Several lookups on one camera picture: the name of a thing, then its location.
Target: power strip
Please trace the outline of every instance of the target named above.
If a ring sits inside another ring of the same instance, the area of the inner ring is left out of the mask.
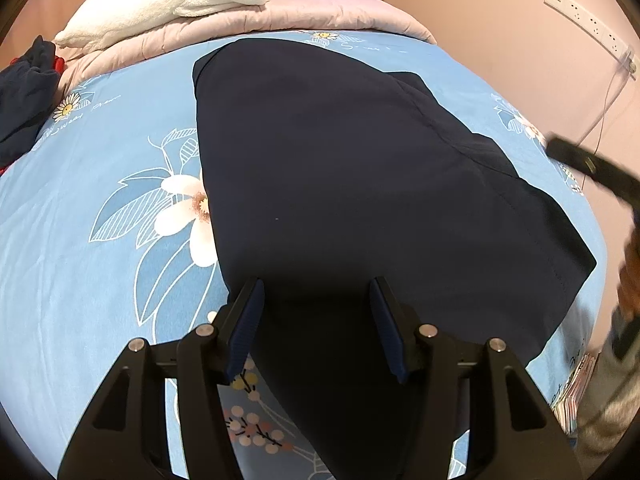
[[[613,57],[622,62],[628,45],[622,41],[615,32],[607,27],[607,25],[602,23],[599,18],[573,0],[545,0],[545,3],[569,18],[606,48]],[[640,57],[634,55],[630,65],[629,72],[631,72],[631,76],[636,79],[638,68],[640,68]]]

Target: human hand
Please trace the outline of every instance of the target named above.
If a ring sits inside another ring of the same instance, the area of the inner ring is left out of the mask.
[[[627,321],[640,316],[640,255],[638,255],[638,229],[631,233],[625,247],[625,264],[620,269],[618,302],[620,312]]]

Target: blue gripper pad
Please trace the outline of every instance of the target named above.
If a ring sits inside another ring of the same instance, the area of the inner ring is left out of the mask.
[[[264,283],[262,280],[256,280],[248,294],[244,289],[241,290],[232,310],[241,306],[238,304],[240,301],[244,302],[244,307],[241,308],[236,328],[228,340],[228,363],[225,375],[229,382],[242,371],[254,342],[255,331],[258,330],[258,323],[260,323],[264,308]]]
[[[402,337],[376,280],[369,283],[369,304],[385,351],[386,363],[398,382],[405,384],[409,378],[409,370],[404,362]]]

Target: gray sleeve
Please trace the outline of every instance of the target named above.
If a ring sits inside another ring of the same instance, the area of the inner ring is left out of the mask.
[[[616,447],[640,407],[640,367],[635,359],[618,361],[612,350],[612,339],[622,323],[616,310],[609,337],[578,406],[575,452],[585,478]]]

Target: dark blue clothing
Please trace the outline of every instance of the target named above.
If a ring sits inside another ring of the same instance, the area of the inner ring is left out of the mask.
[[[53,105],[60,74],[56,47],[38,36],[31,48],[0,72],[0,168],[34,145]]]
[[[199,60],[194,84],[230,299],[249,276],[266,286],[252,357],[338,480],[395,478],[419,400],[388,370],[369,280],[385,276],[458,338],[503,338],[526,364],[593,256],[558,204],[416,75],[245,39]]]

